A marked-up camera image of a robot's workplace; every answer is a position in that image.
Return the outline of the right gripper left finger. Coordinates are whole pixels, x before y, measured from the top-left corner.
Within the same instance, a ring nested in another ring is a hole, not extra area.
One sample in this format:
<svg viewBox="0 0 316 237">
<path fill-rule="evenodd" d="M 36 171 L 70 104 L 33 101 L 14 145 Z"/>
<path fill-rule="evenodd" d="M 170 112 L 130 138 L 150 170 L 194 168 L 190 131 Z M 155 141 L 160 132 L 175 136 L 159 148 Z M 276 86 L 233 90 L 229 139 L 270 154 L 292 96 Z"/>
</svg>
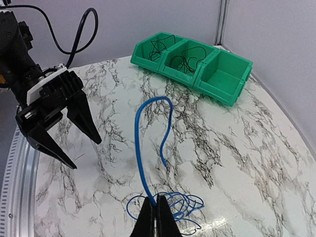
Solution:
<svg viewBox="0 0 316 237">
<path fill-rule="evenodd" d="M 153 237 L 155 217 L 155 207 L 146 197 L 130 237 Z"/>
</svg>

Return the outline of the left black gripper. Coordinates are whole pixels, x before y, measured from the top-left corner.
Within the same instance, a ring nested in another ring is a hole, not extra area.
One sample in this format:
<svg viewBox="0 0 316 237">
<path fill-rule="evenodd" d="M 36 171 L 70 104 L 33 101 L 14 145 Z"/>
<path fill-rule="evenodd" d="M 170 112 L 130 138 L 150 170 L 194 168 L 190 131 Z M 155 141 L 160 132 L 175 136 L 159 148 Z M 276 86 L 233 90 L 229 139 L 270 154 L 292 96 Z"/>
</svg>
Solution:
<svg viewBox="0 0 316 237">
<path fill-rule="evenodd" d="M 83 88 L 81 79 L 75 72 L 65 71 L 39 89 L 39 98 L 23 108 L 16 121 L 22 134 L 30 145 L 49 155 L 71 169 L 77 166 L 63 152 L 47 133 L 62 118 L 61 111 L 67 107 L 67 118 L 94 143 L 102 139 L 93 122 L 87 96 L 80 92 Z"/>
</svg>

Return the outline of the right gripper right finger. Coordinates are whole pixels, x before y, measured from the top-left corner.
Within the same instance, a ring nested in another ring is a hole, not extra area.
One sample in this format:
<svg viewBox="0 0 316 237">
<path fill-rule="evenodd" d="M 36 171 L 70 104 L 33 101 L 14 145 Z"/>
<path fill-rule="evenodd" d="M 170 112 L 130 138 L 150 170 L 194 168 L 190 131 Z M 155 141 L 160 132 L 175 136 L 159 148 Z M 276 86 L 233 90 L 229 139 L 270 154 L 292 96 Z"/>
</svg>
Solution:
<svg viewBox="0 0 316 237">
<path fill-rule="evenodd" d="M 182 237 L 165 196 L 157 197 L 158 237 Z"/>
</svg>

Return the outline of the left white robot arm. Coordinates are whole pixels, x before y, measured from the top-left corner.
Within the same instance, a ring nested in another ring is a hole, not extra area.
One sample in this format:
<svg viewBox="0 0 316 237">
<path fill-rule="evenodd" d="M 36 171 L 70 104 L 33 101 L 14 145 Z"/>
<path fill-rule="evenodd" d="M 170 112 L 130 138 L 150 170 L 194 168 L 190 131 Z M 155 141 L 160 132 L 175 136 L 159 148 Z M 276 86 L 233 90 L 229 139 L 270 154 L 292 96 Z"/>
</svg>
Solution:
<svg viewBox="0 0 316 237">
<path fill-rule="evenodd" d="M 94 8 L 83 14 L 66 64 L 42 70 L 29 55 L 33 36 L 28 25 L 18 22 L 10 1 L 0 3 L 0 86 L 15 95 L 21 110 L 16 114 L 17 125 L 29 144 L 67 167 L 76 165 L 48 134 L 63 117 L 68 119 L 96 144 L 101 137 L 93 122 L 83 82 L 75 72 L 69 71 L 78 47 L 88 14 L 97 15 Z"/>
</svg>

